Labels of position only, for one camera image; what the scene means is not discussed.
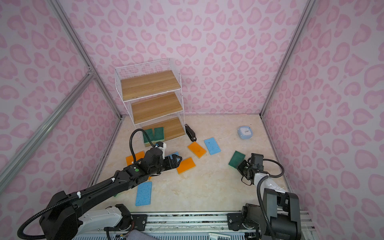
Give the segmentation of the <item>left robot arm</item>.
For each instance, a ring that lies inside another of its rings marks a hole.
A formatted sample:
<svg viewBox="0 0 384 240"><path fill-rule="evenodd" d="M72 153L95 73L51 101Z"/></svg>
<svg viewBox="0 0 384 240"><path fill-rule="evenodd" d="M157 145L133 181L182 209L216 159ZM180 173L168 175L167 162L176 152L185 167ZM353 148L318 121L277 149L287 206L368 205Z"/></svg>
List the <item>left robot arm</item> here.
<svg viewBox="0 0 384 240"><path fill-rule="evenodd" d="M18 229L17 235L22 240L71 240L81 226L80 218L87 211L105 200L146 182L150 177L176 169L182 162L178 155L165 155L163 142L152 147L141 159L133 158L133 163L107 180L94 186L66 194L55 194L45 209L26 220Z"/></svg>

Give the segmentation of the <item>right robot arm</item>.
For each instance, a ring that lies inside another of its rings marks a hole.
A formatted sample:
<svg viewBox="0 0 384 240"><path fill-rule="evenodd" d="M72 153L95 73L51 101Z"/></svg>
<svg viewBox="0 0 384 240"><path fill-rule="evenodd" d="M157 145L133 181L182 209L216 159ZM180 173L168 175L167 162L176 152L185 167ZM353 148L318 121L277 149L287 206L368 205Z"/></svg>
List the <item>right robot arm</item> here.
<svg viewBox="0 0 384 240"><path fill-rule="evenodd" d="M258 205L245 204L239 214L227 214L230 231L250 230L246 239L258 240L264 236L273 240L300 240L302 238L299 197L284 191L274 179L284 175L283 165L275 160L252 154L241 161L237 170L243 179L256 186Z"/></svg>

